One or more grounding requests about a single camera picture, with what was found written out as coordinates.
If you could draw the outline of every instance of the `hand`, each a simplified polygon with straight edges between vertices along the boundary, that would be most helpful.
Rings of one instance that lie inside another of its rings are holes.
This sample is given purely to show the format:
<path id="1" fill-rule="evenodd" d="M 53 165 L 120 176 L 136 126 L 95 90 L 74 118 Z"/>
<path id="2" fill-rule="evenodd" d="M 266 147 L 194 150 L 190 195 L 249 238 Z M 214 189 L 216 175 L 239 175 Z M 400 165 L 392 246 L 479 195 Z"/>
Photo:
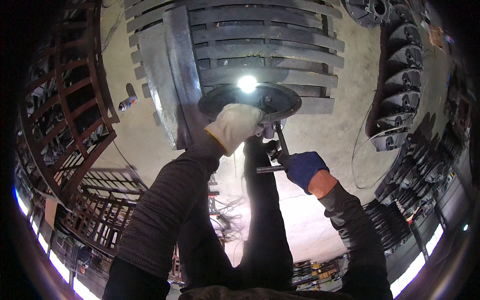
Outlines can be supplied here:
<path id="1" fill-rule="evenodd" d="M 223 107 L 215 122 L 205 130 L 225 148 L 226 156 L 231 156 L 248 137 L 262 132 L 258 122 L 264 113 L 256 107 L 231 103 Z"/>
<path id="2" fill-rule="evenodd" d="M 316 152 L 304 152 L 290 156 L 280 155 L 278 162 L 287 168 L 287 178 L 311 195 L 309 183 L 320 170 L 330 172 L 324 160 Z"/>

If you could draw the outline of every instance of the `t-handle wrench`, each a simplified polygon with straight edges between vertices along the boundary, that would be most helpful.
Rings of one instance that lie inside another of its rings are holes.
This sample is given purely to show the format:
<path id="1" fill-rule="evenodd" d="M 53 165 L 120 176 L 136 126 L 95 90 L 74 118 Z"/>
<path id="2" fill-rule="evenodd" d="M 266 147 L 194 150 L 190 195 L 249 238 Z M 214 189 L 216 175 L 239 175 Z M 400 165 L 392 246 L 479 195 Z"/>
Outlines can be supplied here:
<path id="1" fill-rule="evenodd" d="M 280 123 L 275 125 L 275 131 L 278 134 L 278 140 L 280 141 L 280 146 L 282 147 L 282 155 L 290 156 L 288 153 L 287 143 L 285 142 L 285 137 L 283 136 L 282 126 Z M 284 166 L 270 166 L 270 167 L 258 167 L 257 174 L 270 173 L 276 171 L 285 171 L 287 168 Z"/>

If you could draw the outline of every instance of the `worker's right arm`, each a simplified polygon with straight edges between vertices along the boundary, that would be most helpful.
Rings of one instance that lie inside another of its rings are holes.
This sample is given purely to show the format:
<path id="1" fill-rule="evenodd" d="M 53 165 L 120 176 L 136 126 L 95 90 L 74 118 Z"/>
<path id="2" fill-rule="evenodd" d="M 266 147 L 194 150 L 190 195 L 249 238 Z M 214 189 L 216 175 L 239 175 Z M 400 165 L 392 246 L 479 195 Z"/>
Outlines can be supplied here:
<path id="1" fill-rule="evenodd" d="M 325 206 L 325 217 L 330 219 L 348 249 L 350 259 L 341 292 L 355 299 L 392 299 L 380 236 L 360 200 L 330 175 L 316 152 L 290 156 L 287 176 L 307 194 L 317 196 Z"/>

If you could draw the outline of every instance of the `sleeve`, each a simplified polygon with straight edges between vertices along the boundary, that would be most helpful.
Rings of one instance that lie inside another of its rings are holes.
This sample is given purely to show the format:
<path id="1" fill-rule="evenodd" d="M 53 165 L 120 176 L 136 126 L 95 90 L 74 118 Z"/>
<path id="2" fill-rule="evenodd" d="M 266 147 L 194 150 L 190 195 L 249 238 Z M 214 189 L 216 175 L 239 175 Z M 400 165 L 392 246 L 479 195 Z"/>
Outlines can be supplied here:
<path id="1" fill-rule="evenodd" d="M 380 236 L 360 200 L 337 183 L 319 201 L 350 255 L 341 292 L 355 299 L 392 299 Z"/>
<path id="2" fill-rule="evenodd" d="M 224 149 L 210 135 L 166 164 L 137 204 L 123 232 L 103 299 L 132 299 L 143 289 L 168 294 L 168 272 L 180 226 L 199 193 L 218 168 Z M 115 292 L 123 290 L 126 294 Z"/>

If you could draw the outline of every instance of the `white glove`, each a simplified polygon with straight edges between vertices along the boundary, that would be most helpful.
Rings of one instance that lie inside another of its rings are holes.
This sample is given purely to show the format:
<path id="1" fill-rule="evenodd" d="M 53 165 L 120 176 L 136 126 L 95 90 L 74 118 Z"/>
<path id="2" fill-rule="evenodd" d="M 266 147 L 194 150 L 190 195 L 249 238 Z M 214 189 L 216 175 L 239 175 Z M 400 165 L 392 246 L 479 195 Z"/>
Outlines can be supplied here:
<path id="1" fill-rule="evenodd" d="M 215 122 L 205 127 L 205 130 L 225 148 L 226 156 L 231 156 L 248 137 L 263 131 L 263 128 L 258 127 L 263 115 L 261 110 L 251 105 L 227 104 Z"/>

